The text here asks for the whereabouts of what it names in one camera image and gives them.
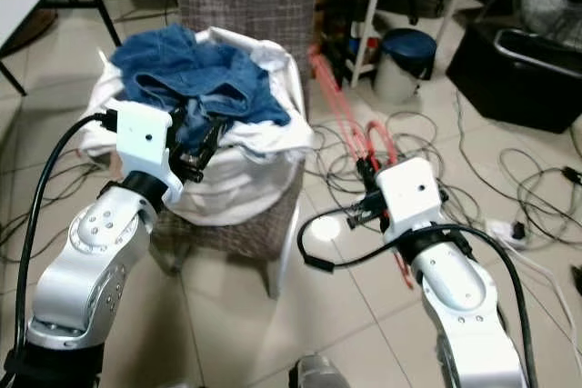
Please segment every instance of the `chair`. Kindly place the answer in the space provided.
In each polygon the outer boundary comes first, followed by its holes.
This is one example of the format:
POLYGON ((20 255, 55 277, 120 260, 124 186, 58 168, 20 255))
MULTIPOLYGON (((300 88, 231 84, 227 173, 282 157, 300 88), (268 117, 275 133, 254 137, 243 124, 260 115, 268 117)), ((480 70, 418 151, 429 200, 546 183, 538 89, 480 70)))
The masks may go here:
MULTIPOLYGON (((219 26, 281 44, 295 58, 304 92, 307 90, 307 49, 312 41, 315 0, 178 0, 178 3, 183 25, 192 29, 219 26)), ((152 233, 152 253, 172 273, 181 270, 191 244, 260 260, 266 269, 268 294, 276 299, 293 244, 302 180, 300 165, 294 181, 273 206, 238 225, 195 226, 163 211, 152 233), (174 248, 169 262, 165 256, 168 246, 174 248)))

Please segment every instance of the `white cable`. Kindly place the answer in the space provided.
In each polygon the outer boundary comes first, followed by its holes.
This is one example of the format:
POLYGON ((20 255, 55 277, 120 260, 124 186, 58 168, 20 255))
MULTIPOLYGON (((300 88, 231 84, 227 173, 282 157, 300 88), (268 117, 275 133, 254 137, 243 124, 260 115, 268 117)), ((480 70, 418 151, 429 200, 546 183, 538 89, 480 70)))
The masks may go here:
POLYGON ((542 274, 551 283, 552 287, 554 288, 554 292, 556 293, 557 299, 560 301, 562 309, 564 310, 564 314, 566 315, 566 318, 570 324, 570 340, 571 340, 572 349, 574 352, 574 359, 576 360, 576 365, 578 367, 578 373, 580 375, 580 378, 582 378, 582 362, 580 362, 580 354, 579 354, 578 348, 577 348, 578 333, 577 333, 576 322, 574 321, 574 317, 572 316, 572 313, 570 311, 570 307, 568 306, 568 304, 566 302, 566 297, 564 296, 564 293, 562 293, 562 288, 560 288, 560 285, 557 283, 556 277, 547 268, 542 267, 539 264, 536 264, 534 261, 532 261, 528 257, 524 256, 520 252, 518 252, 510 244, 508 244, 506 241, 504 241, 503 238, 497 238, 497 240, 500 243, 502 243, 506 247, 506 249, 508 251, 510 251, 517 258, 517 260, 520 263, 525 264, 529 268, 531 268, 532 270, 535 270, 536 272, 542 274))

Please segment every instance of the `black box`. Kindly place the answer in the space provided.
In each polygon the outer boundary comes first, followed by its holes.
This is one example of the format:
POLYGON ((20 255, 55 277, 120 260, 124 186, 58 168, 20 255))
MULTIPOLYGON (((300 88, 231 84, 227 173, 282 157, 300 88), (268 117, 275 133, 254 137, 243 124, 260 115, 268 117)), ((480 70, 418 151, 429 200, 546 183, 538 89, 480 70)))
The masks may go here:
MULTIPOLYGON (((561 133, 582 113, 582 80, 502 55, 494 47, 503 22, 467 27, 447 76, 487 118, 561 133)), ((539 38, 510 35, 512 52, 582 74, 582 54, 539 38)))

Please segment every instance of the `trash bin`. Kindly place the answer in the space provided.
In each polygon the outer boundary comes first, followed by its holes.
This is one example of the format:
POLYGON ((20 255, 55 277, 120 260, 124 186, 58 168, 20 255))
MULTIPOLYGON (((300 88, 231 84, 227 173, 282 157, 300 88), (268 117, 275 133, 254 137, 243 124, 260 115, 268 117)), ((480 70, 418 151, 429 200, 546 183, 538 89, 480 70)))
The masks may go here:
POLYGON ((419 79, 429 79, 437 42, 416 29, 394 29, 381 45, 374 92, 380 100, 398 104, 411 97, 419 79))

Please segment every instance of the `bucket lid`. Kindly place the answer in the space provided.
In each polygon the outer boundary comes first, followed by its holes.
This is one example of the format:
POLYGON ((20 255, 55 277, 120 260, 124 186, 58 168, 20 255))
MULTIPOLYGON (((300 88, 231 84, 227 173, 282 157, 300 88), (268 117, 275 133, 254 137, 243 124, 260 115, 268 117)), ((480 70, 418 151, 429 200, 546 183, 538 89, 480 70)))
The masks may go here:
POLYGON ((426 59, 435 55, 437 42, 429 34, 416 29, 393 29, 384 37, 382 50, 390 55, 426 59))

